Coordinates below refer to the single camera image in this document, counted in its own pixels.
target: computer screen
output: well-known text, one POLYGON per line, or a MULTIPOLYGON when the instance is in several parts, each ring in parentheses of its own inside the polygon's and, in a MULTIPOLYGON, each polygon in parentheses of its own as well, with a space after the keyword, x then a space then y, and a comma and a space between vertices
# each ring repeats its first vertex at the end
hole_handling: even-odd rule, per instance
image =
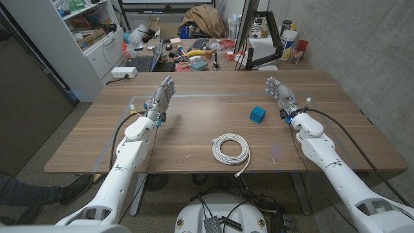
POLYGON ((161 42, 158 45, 157 51, 155 51, 154 53, 153 66, 151 67, 151 72, 153 72, 155 65, 157 64, 158 60, 161 57, 163 46, 164 46, 164 39, 161 39, 161 42))
POLYGON ((241 16, 239 33, 237 34, 237 41, 234 47, 234 54, 237 54, 246 41, 248 33, 252 29, 254 18, 256 16, 257 7, 260 0, 246 0, 243 8, 243 15, 241 16))

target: laptop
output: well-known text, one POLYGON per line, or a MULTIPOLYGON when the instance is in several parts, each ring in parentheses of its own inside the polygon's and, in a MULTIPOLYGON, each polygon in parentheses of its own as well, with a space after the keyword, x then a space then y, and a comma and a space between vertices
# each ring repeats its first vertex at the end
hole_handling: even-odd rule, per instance
POLYGON ((138 72, 153 72, 155 65, 162 54, 162 47, 164 46, 164 40, 161 39, 157 50, 154 52, 154 56, 141 56, 137 58, 130 58, 125 64, 126 67, 136 67, 138 72))

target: gray floor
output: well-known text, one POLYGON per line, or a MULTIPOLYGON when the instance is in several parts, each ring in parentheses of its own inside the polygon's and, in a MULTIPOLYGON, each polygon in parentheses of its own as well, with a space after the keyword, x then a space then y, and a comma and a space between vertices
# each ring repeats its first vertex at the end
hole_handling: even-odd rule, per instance
MULTIPOLYGON (((41 186, 66 186, 77 178, 75 175, 50 175, 43 171, 43 167, 89 106, 90 104, 78 104, 76 106, 75 110, 19 172, 17 178, 20 181, 41 186)), ((414 160, 408 159, 408 162, 411 165, 414 163, 414 160)), ((327 196, 345 216, 349 217, 344 205, 340 202, 339 197, 331 188, 326 177, 321 173, 315 173, 314 175, 320 181, 320 185, 327 196)), ((402 174, 386 173, 386 175, 394 177, 391 179, 391 183, 406 196, 409 202, 414 203, 414 197, 411 195, 414 191, 414 186, 412 185, 413 169, 410 167, 402 174)), ((129 204, 133 197, 132 191, 137 177, 135 175, 131 181, 131 188, 129 189, 122 212, 126 210, 127 204, 129 204)), ((297 226, 296 232, 352 232, 353 229, 320 195, 309 175, 305 174, 303 178, 312 210, 315 213, 310 216, 304 216, 301 213, 289 174, 245 175, 247 185, 251 190, 257 194, 263 193, 274 196, 278 203, 285 207, 286 213, 294 217, 297 226)), ((368 177, 364 178, 364 181, 373 187, 374 191, 395 200, 395 197, 387 190, 386 186, 381 184, 373 174, 369 174, 368 177)), ((191 175, 170 175, 167 187, 158 192, 145 192, 139 214, 136 217, 127 214, 122 224, 129 228, 131 232, 173 232, 176 218, 181 209, 189 203, 190 198, 197 194, 197 192, 205 191, 214 184, 215 182, 209 178, 206 184, 197 186, 191 181, 191 175)), ((60 204, 45 206, 36 224, 55 224, 61 218, 87 204, 94 197, 99 187, 100 184, 94 185, 70 206, 61 206, 60 204)), ((20 207, 0 206, 0 216, 10 216, 17 219, 24 210, 25 208, 20 207)))

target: blue cube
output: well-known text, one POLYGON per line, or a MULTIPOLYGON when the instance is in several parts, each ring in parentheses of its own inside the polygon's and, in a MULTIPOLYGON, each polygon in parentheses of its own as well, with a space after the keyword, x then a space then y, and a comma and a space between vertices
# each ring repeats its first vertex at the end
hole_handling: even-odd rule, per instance
POLYGON ((265 113, 266 110, 264 110, 263 108, 256 106, 252 113, 250 114, 250 119, 253 120, 254 122, 260 124, 260 122, 264 119, 265 117, 265 113))

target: shelving unit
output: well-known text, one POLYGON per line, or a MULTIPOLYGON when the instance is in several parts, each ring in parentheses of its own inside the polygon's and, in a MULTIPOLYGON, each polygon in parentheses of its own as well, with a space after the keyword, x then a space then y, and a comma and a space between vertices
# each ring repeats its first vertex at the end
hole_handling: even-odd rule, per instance
POLYGON ((93 102, 112 78, 110 70, 126 61, 121 51, 124 30, 109 0, 85 5, 65 17, 59 15, 52 0, 3 4, 81 102, 93 102), (70 18, 93 9, 101 23, 110 19, 117 29, 82 51, 72 35, 70 18))
POLYGON ((63 17, 63 20, 70 19, 70 18, 72 18, 74 16, 77 16, 77 15, 79 15, 81 13, 84 13, 84 12, 86 12, 88 10, 91 10, 92 8, 98 6, 99 4, 105 3, 106 1, 108 1, 108 0, 101 0, 99 3, 87 4, 87 5, 85 5, 84 8, 79 8, 79 10, 72 11, 71 14, 69 14, 67 16, 64 16, 63 17))

